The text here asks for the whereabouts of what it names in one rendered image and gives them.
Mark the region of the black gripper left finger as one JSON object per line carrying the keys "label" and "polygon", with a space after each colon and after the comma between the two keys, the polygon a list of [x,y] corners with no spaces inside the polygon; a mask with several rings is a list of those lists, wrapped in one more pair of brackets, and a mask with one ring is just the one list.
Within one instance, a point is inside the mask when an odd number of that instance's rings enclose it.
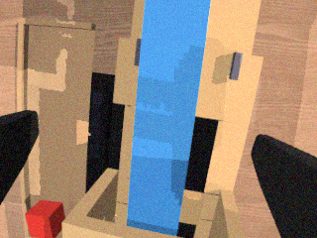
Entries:
{"label": "black gripper left finger", "polygon": [[39,138],[37,111],[0,115],[0,206]]}

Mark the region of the red cube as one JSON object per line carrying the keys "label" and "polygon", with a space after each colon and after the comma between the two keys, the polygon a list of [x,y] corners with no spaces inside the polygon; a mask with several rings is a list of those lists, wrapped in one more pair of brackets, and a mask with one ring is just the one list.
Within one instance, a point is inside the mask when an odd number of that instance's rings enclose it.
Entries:
{"label": "red cube", "polygon": [[35,238],[56,238],[62,230],[63,202],[39,201],[25,214],[29,231]]}

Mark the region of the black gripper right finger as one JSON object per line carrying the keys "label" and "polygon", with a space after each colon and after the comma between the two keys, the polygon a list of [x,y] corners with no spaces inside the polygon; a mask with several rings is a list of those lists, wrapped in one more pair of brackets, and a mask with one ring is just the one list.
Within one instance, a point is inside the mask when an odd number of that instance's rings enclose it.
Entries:
{"label": "black gripper right finger", "polygon": [[269,135],[251,156],[280,238],[317,238],[317,158]]}

